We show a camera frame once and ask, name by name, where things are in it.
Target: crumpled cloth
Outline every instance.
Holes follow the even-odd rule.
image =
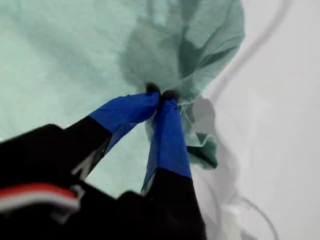
[[[189,160],[217,165],[214,137],[192,131],[190,104],[244,38],[240,0],[1,0],[0,35],[0,139],[47,123],[67,127],[154,82],[180,93]],[[88,182],[114,196],[138,192],[150,121],[117,143]]]

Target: white surface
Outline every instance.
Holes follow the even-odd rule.
[[[254,33],[259,35],[262,22],[272,25],[273,34],[255,42],[240,67],[231,65],[203,94],[214,105],[215,129],[203,112],[197,113],[202,116],[195,128],[217,134],[220,162],[214,172],[192,169],[204,218],[213,221],[208,234],[211,239],[318,239],[320,2],[244,5],[248,38],[240,53],[254,42]],[[205,102],[196,103],[195,111]]]

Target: green cloth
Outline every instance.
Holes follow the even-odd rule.
[[[244,38],[240,0],[1,0],[0,36],[1,139],[67,127],[154,82],[180,92],[190,161],[216,166],[215,139],[192,131],[190,104]],[[151,134],[139,124],[87,181],[139,192]]]

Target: mint green towel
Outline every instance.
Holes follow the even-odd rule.
[[[214,168],[215,139],[192,131],[188,108],[243,38],[240,0],[1,0],[0,138],[66,127],[154,82],[180,92],[190,161]],[[138,125],[87,181],[139,192],[151,134]]]

